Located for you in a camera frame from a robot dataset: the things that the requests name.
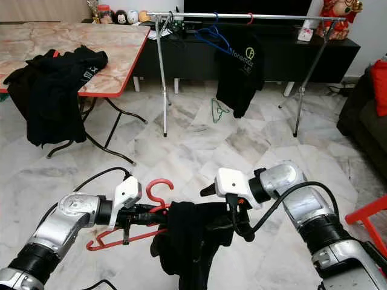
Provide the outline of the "gold ornament figurine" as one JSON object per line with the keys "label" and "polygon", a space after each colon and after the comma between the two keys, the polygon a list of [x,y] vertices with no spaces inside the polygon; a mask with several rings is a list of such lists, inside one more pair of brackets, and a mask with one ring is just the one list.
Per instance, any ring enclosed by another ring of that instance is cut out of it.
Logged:
{"label": "gold ornament figurine", "polygon": [[85,0],[91,14],[92,23],[100,23],[99,0]]}

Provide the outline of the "red lid toy jar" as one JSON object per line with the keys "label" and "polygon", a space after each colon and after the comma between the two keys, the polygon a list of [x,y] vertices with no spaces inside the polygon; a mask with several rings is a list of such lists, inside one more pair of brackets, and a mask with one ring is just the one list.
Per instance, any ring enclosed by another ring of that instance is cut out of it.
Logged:
{"label": "red lid toy jar", "polygon": [[99,14],[99,22],[102,24],[111,24],[113,23],[112,19],[112,10],[110,5],[99,4],[97,6],[97,13]]}

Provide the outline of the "light wooden cabinet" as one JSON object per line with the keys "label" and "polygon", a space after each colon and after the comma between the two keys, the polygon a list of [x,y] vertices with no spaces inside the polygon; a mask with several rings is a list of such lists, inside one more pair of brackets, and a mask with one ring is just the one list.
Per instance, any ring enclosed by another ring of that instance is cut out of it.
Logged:
{"label": "light wooden cabinet", "polygon": [[0,23],[80,22],[90,17],[86,0],[0,0]]}

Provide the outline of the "white pink tissue pack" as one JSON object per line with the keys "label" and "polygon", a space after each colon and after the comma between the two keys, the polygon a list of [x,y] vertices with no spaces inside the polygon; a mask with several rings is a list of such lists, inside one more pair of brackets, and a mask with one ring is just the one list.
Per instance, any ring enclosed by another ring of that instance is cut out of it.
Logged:
{"label": "white pink tissue pack", "polygon": [[310,42],[313,37],[313,28],[301,27],[298,33],[298,41]]}

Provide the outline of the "dark brown fabric sofa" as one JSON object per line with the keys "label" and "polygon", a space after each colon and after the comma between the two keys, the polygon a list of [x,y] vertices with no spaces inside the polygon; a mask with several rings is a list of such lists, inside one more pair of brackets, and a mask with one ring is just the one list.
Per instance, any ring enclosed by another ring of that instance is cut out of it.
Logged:
{"label": "dark brown fabric sofa", "polygon": [[378,116],[370,65],[354,88],[345,91],[337,129],[357,144],[382,176],[387,176],[387,116]]}

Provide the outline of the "pink marble folding table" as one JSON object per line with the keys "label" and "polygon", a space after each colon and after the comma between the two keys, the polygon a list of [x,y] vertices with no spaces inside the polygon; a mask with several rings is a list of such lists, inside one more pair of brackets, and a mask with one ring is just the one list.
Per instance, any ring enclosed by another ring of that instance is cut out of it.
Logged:
{"label": "pink marble folding table", "polygon": [[[48,50],[64,53],[86,46],[94,51],[105,51],[108,55],[107,66],[79,91],[79,108],[85,125],[92,111],[83,105],[85,99],[102,99],[114,106],[114,99],[123,94],[132,77],[132,70],[143,51],[149,32],[149,27],[116,24],[28,22],[6,25],[2,28],[0,91],[8,94],[7,86],[2,81],[14,70],[25,66],[25,61]],[[93,143],[94,138],[86,132],[85,141]],[[53,145],[59,151],[70,144],[74,142],[63,141]]]}

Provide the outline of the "black shirt with green logo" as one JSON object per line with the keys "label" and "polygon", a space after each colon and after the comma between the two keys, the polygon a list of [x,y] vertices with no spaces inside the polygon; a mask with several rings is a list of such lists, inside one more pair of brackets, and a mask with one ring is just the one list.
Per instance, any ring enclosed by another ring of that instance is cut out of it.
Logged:
{"label": "black shirt with green logo", "polygon": [[215,62],[218,65],[216,99],[243,118],[255,96],[263,89],[266,53],[254,28],[225,28],[227,42],[218,44]]}

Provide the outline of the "green clothes hanger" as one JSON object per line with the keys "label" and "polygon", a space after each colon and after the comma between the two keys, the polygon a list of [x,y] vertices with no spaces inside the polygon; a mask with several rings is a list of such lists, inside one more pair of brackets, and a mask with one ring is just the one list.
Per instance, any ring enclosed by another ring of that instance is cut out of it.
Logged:
{"label": "green clothes hanger", "polygon": [[221,104],[215,97],[210,99],[211,119],[213,123],[218,123],[223,118],[224,114],[229,114],[230,109]]}

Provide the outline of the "red laughing Buddha figurine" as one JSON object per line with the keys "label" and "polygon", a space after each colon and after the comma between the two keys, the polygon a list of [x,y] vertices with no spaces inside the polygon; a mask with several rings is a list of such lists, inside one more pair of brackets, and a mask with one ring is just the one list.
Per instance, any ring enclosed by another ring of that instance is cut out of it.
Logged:
{"label": "red laughing Buddha figurine", "polygon": [[350,25],[362,9],[362,0],[323,0],[320,16],[345,18],[343,21],[336,22],[328,38],[331,40],[344,40],[348,38]]}

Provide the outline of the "black flat screen television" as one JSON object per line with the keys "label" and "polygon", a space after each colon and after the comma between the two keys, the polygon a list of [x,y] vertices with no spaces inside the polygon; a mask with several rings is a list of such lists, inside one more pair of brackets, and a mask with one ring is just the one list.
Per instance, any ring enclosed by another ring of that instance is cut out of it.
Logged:
{"label": "black flat screen television", "polygon": [[185,12],[306,16],[313,0],[183,0]]}

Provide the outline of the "red plastic stool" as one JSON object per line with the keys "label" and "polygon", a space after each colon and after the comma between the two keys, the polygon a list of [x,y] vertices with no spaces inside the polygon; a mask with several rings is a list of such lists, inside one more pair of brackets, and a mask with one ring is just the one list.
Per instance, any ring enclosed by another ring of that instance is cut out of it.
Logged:
{"label": "red plastic stool", "polygon": [[368,235],[375,244],[379,253],[387,257],[387,243],[384,243],[384,240],[382,240],[377,229],[370,221],[370,216],[385,210],[387,210],[387,195],[384,195],[376,199],[376,201],[370,202],[359,210],[346,215],[345,222],[347,224],[362,222],[365,230],[368,232]]}

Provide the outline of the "blue clothes hanger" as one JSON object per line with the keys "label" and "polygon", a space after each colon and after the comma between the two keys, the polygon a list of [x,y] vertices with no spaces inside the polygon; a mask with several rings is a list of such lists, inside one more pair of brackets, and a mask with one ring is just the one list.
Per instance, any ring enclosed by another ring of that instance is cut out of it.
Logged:
{"label": "blue clothes hanger", "polygon": [[[234,50],[232,49],[232,47],[230,47],[230,42],[220,32],[217,26],[220,16],[218,12],[213,12],[213,14],[215,15],[215,22],[209,27],[199,28],[199,30],[194,31],[193,35],[197,39],[205,42],[205,44],[208,44],[211,47],[215,47],[216,50],[219,50],[222,53],[232,56]],[[220,44],[215,44],[214,42],[211,42],[206,36],[213,37],[214,39],[220,41]]]}

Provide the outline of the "black TV cabinet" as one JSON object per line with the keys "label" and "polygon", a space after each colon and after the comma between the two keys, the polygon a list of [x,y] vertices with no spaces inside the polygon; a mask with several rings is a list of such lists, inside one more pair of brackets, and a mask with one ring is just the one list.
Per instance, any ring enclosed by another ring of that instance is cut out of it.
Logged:
{"label": "black TV cabinet", "polygon": [[[313,60],[323,44],[320,36],[300,42],[293,36],[257,35],[265,53],[264,80],[293,81],[296,85],[307,76]],[[163,60],[158,60],[158,51]],[[360,46],[351,39],[329,40],[310,77],[311,83],[340,82],[354,62]],[[184,39],[166,36],[160,46],[147,40],[132,70],[133,77],[160,78],[160,64],[167,80],[216,80],[219,77],[217,58],[221,50],[193,35]]]}

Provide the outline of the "black shirt white print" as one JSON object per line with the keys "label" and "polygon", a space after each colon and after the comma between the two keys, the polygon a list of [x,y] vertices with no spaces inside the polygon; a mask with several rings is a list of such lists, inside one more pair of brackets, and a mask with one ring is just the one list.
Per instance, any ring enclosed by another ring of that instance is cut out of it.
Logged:
{"label": "black shirt white print", "polygon": [[226,202],[171,202],[160,228],[165,232],[153,237],[152,257],[179,276],[178,290],[207,290],[213,257],[234,235]]}

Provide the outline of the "black shirt red collar trim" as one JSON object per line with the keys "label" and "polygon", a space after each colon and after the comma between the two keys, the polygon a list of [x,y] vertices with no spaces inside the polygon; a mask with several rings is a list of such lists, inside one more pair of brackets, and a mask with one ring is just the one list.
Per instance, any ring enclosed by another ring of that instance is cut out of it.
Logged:
{"label": "black shirt red collar trim", "polygon": [[105,69],[107,53],[86,46],[64,53],[52,49],[25,63],[2,82],[27,122],[28,141],[34,146],[85,141],[79,91]]}

